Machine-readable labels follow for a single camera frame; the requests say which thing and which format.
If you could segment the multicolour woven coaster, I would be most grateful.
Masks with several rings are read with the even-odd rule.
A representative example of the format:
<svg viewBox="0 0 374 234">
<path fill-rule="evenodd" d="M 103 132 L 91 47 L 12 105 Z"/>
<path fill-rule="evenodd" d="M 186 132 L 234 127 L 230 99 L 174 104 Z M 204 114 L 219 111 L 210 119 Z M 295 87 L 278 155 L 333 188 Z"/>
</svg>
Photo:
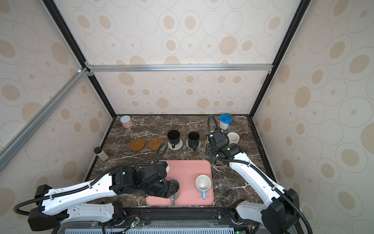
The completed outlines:
<svg viewBox="0 0 374 234">
<path fill-rule="evenodd" d="M 180 140 L 179 143 L 178 143 L 178 144 L 175 144 L 174 146 L 173 146 L 170 142 L 168 142 L 168 147 L 169 147 L 171 150 L 179 150 L 179 149 L 182 148 L 182 146 L 183 146 L 183 142 L 182 142 L 182 140 Z"/>
</svg>

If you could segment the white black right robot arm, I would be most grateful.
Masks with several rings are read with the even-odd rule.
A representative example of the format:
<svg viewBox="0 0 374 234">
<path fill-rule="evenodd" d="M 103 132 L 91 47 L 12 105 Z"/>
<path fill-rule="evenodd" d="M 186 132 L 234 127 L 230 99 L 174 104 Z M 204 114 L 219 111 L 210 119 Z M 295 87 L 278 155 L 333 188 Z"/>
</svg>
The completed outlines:
<svg viewBox="0 0 374 234">
<path fill-rule="evenodd" d="M 300 208 L 298 194 L 293 189 L 285 190 L 264 174 L 237 144 L 230 143 L 213 115 L 208 116 L 207 123 L 207 154 L 236 171 L 263 201 L 262 204 L 246 200 L 237 202 L 229 211 L 232 221 L 241 224 L 251 220 L 263 224 L 272 234 L 287 234 L 292 226 L 300 234 L 302 221 L 307 233 L 311 234 L 313 230 Z"/>
</svg>

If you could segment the brown wooden coaster front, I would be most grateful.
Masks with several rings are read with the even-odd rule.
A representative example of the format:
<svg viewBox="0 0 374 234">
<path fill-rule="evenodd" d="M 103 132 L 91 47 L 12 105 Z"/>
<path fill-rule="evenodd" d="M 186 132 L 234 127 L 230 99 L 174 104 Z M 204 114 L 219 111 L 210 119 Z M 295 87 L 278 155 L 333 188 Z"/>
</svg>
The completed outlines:
<svg viewBox="0 0 374 234">
<path fill-rule="evenodd" d="M 148 142 L 148 148 L 152 151 L 157 151 L 163 140 L 159 137 L 154 137 Z"/>
</svg>

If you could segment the brown wooden coaster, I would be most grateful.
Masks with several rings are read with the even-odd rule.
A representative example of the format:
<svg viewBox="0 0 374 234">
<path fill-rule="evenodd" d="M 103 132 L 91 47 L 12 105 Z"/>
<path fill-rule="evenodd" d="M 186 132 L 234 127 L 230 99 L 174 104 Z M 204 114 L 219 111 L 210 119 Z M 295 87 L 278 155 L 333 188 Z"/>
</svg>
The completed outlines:
<svg viewBox="0 0 374 234">
<path fill-rule="evenodd" d="M 134 152 L 139 152 L 145 147 L 145 141 L 142 138 L 135 138 L 133 139 L 130 144 L 129 148 Z"/>
<path fill-rule="evenodd" d="M 148 142 L 148 148 L 152 151 L 157 151 L 163 140 L 159 137 L 154 137 Z"/>
</svg>

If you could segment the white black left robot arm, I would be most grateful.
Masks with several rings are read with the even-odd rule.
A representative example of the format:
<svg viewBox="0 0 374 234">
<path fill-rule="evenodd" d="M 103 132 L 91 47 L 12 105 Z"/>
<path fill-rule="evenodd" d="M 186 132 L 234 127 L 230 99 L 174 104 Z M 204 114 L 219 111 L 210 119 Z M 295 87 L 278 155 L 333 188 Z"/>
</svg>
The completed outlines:
<svg viewBox="0 0 374 234">
<path fill-rule="evenodd" d="M 91 201 L 137 192 L 165 199 L 174 196 L 179 184 L 166 179 L 168 164 L 161 160 L 167 149 L 167 143 L 163 142 L 155 161 L 114 166 L 88 182 L 59 189 L 41 185 L 33 199 L 15 205 L 13 211 L 28 217 L 32 231 L 46 231 L 68 222 L 119 224 L 124 220 L 120 202 L 97 205 Z"/>
</svg>

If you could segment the black mug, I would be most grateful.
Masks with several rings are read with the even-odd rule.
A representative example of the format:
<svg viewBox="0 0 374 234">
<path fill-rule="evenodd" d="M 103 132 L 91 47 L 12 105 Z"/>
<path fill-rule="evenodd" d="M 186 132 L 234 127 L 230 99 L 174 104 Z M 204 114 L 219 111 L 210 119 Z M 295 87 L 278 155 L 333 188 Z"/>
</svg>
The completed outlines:
<svg viewBox="0 0 374 234">
<path fill-rule="evenodd" d="M 178 130 L 170 130 L 167 133 L 168 141 L 174 146 L 180 141 L 180 132 Z"/>
<path fill-rule="evenodd" d="M 200 135 L 197 132 L 190 132 L 188 134 L 188 139 L 190 141 L 200 141 Z"/>
</svg>

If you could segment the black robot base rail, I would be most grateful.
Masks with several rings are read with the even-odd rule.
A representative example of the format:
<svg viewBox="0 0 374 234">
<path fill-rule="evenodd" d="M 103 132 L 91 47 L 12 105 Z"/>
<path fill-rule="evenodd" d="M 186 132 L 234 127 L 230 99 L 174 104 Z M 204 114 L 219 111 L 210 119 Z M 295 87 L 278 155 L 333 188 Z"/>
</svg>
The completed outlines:
<svg viewBox="0 0 374 234">
<path fill-rule="evenodd" d="M 267 234 L 258 221 L 240 219 L 234 209 L 125 208 L 118 225 L 98 221 L 61 224 L 54 234 Z"/>
</svg>

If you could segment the rattan woven coaster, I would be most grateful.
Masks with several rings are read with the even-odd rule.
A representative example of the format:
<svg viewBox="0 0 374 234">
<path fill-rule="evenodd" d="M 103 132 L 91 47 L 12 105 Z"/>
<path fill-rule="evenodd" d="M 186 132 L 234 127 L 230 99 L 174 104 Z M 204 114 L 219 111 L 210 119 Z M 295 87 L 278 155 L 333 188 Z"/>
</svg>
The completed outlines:
<svg viewBox="0 0 374 234">
<path fill-rule="evenodd" d="M 208 144 L 209 144 L 209 141 L 208 141 L 208 139 L 206 139 L 206 141 L 204 142 L 205 148 L 207 147 Z"/>
</svg>

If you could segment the grey mug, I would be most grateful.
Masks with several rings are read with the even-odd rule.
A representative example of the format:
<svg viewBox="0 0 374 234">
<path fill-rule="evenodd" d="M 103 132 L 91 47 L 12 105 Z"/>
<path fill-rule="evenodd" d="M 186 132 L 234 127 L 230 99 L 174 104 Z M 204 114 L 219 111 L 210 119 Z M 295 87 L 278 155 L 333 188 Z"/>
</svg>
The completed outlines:
<svg viewBox="0 0 374 234">
<path fill-rule="evenodd" d="M 168 188 L 168 197 L 171 202 L 171 206 L 176 205 L 176 201 L 180 197 L 180 184 L 176 179 L 171 179 L 169 182 Z"/>
</svg>

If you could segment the blue woven coaster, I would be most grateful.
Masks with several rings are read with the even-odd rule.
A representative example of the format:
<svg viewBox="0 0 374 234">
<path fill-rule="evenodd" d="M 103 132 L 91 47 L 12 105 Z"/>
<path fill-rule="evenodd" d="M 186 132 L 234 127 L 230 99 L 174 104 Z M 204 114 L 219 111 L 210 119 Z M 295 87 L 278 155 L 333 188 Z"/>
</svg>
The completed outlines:
<svg viewBox="0 0 374 234">
<path fill-rule="evenodd" d="M 201 146 L 201 141 L 190 141 L 190 140 L 187 140 L 186 141 L 186 146 L 189 149 L 196 151 Z"/>
</svg>

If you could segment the blue handled white mug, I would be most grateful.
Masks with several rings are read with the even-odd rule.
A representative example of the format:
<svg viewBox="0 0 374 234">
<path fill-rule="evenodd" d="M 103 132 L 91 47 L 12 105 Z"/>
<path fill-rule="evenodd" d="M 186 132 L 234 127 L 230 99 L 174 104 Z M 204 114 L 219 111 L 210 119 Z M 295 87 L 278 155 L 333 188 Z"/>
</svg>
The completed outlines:
<svg viewBox="0 0 374 234">
<path fill-rule="evenodd" d="M 195 181 L 197 191 L 202 195 L 202 199 L 206 199 L 206 194 L 211 188 L 212 182 L 207 175 L 199 175 Z"/>
</svg>

